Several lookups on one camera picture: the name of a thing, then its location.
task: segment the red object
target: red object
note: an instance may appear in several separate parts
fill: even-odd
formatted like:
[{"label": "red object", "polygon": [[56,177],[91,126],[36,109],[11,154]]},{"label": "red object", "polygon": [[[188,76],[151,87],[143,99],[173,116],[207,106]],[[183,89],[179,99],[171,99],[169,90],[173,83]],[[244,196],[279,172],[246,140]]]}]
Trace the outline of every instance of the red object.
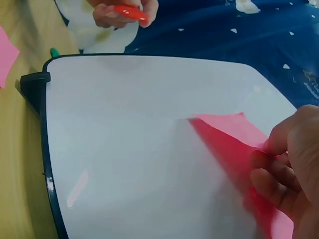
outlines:
[{"label": "red object", "polygon": [[243,114],[196,117],[189,122],[242,194],[243,205],[254,215],[266,238],[292,238],[293,222],[251,188],[249,157],[267,137]]},{"label": "red object", "polygon": [[149,20],[148,16],[135,6],[117,5],[114,6],[114,11],[122,16],[138,20],[139,22],[144,24],[146,24]]}]

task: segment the whiteboard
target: whiteboard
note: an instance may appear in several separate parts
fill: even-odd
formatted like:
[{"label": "whiteboard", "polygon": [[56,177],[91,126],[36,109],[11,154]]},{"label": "whiteboard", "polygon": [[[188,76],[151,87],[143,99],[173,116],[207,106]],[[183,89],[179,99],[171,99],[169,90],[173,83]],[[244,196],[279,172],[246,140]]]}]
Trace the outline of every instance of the whiteboard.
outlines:
[{"label": "whiteboard", "polygon": [[296,109],[260,73],[123,55],[65,56],[46,69],[50,159],[69,238],[260,238],[187,120],[244,112],[269,134]]}]

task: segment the pink sticky note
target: pink sticky note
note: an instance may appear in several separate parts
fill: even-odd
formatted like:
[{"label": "pink sticky note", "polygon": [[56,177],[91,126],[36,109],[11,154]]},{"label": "pink sticky note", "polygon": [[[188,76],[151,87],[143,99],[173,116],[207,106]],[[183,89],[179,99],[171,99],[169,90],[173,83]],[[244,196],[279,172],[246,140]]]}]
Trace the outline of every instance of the pink sticky note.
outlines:
[{"label": "pink sticky note", "polygon": [[250,154],[268,138],[250,123],[243,113],[235,115],[195,115],[190,119],[207,148],[244,197],[244,206],[252,212],[269,239],[291,239],[292,221],[279,212],[251,187]]},{"label": "pink sticky note", "polygon": [[0,27],[0,88],[5,87],[6,78],[19,55],[19,50],[9,41],[4,29]]}]

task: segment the hand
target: hand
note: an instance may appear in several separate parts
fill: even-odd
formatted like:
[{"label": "hand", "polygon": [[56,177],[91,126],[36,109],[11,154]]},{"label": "hand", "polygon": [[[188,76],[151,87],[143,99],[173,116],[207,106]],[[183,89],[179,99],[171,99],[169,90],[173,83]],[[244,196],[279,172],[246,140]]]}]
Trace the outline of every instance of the hand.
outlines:
[{"label": "hand", "polygon": [[159,8],[158,0],[87,0],[94,7],[93,18],[97,26],[108,28],[110,26],[123,28],[128,23],[136,20],[127,18],[114,12],[115,5],[131,5],[140,6],[142,4],[143,11],[148,15],[147,23],[140,23],[141,27],[148,27],[156,18]]},{"label": "hand", "polygon": [[301,107],[253,152],[257,192],[294,222],[294,239],[319,238],[319,107]]}]

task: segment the blue tablecloth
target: blue tablecloth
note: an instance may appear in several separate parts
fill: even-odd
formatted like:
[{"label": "blue tablecloth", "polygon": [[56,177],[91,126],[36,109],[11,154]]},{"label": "blue tablecloth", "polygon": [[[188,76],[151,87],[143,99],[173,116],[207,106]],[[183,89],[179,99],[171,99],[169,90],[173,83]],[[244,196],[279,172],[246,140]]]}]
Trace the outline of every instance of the blue tablecloth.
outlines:
[{"label": "blue tablecloth", "polygon": [[307,0],[159,0],[157,19],[125,53],[244,63],[295,107],[319,104],[319,9]]}]

